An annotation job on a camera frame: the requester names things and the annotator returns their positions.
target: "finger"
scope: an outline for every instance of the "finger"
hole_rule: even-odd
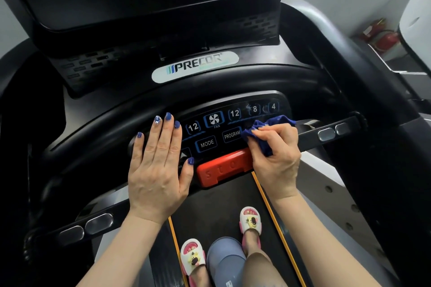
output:
[[[277,124],[273,126],[259,127],[260,131],[276,131],[287,145],[298,144],[298,130],[290,124]]]
[[[153,163],[165,165],[168,157],[169,147],[171,145],[172,131],[174,129],[174,117],[171,113],[166,113],[163,123],[162,132],[160,133],[159,142],[157,143],[156,153],[154,154]]]
[[[171,146],[169,147],[169,153],[168,157],[166,158],[165,166],[172,166],[174,168],[178,167],[182,136],[183,130],[181,128],[180,122],[175,121],[174,130],[172,132]]]
[[[156,152],[157,143],[159,141],[160,131],[162,130],[163,121],[160,116],[154,118],[151,125],[150,135],[148,136],[147,146],[143,152],[142,164],[150,165],[153,162]]]
[[[183,165],[183,169],[181,169],[180,193],[185,197],[188,195],[191,179],[193,178],[193,164],[194,158],[188,158]]]
[[[262,153],[262,150],[259,147],[259,144],[253,137],[248,138],[248,147],[250,148],[251,156],[253,157],[254,163],[259,159],[265,158],[265,156]]]
[[[145,137],[141,132],[137,133],[133,143],[132,160],[130,161],[130,170],[136,171],[142,162],[142,148]]]
[[[276,131],[260,131],[255,129],[252,132],[261,140],[268,142],[274,155],[283,153],[284,149],[287,148],[286,143]]]

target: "fan icon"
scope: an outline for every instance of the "fan icon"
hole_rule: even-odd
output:
[[[215,113],[214,115],[209,116],[209,122],[211,123],[211,125],[215,125],[220,121],[220,119],[218,118],[218,115]]]

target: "white slipper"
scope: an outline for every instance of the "white slipper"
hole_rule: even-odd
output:
[[[189,276],[190,286],[192,286],[194,285],[194,281],[192,283],[190,274],[198,266],[206,264],[205,252],[202,249],[202,245],[197,239],[189,239],[181,247],[180,257],[181,269],[183,270],[184,274]]]
[[[253,207],[245,207],[240,212],[240,230],[244,233],[249,230],[254,229],[260,234],[262,234],[262,221],[260,219],[259,212]],[[260,248],[260,238],[257,238],[257,244]],[[245,246],[245,238],[243,236],[242,245]]]

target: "yellow stripe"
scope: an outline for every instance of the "yellow stripe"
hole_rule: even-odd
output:
[[[175,249],[177,250],[178,261],[180,262],[180,267],[181,267],[180,248],[178,247],[178,241],[177,241],[177,236],[175,235],[174,225],[172,224],[172,219],[170,217],[168,218],[168,220],[169,220],[169,226],[171,227],[172,237],[174,239]],[[185,287],[189,287],[186,275],[182,272],[182,270],[181,270],[181,273],[183,274]]]
[[[302,287],[306,287],[305,281],[302,278],[301,272],[299,271],[299,268],[298,268],[298,266],[297,266],[297,264],[295,262],[294,256],[292,255],[292,252],[290,251],[288,243],[286,242],[286,240],[284,238],[283,232],[282,232],[280,226],[278,225],[278,222],[277,222],[277,219],[275,218],[274,212],[272,212],[271,206],[269,205],[269,202],[268,202],[268,200],[266,198],[265,192],[263,191],[262,186],[260,186],[260,183],[257,180],[257,176],[256,176],[255,172],[252,172],[252,175],[253,175],[254,181],[256,182],[257,188],[259,189],[260,195],[262,196],[263,202],[265,202],[266,208],[268,209],[269,214],[270,214],[270,216],[272,218],[272,221],[275,224],[275,228],[278,231],[278,235],[280,236],[281,241],[283,242],[284,248],[286,249],[286,252],[288,253],[288,256],[290,258],[290,262],[292,262],[292,264],[294,266],[294,269],[295,269],[295,271],[297,273],[299,281],[300,281]]]

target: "microfiber cloth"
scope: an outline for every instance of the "microfiber cloth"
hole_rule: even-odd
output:
[[[252,133],[252,130],[257,129],[259,127],[263,127],[263,126],[272,126],[272,125],[285,124],[285,123],[295,125],[296,121],[290,120],[288,117],[286,117],[284,115],[268,119],[266,122],[261,122],[260,120],[255,120],[252,127],[242,131],[241,137],[245,140],[245,142],[248,142],[248,139],[247,139],[248,136],[253,137],[257,141],[257,143],[259,144],[259,147],[262,150],[262,153],[266,157],[269,157],[269,156],[272,156],[272,149],[269,147],[268,142],[262,141],[260,138],[257,138],[256,135]]]

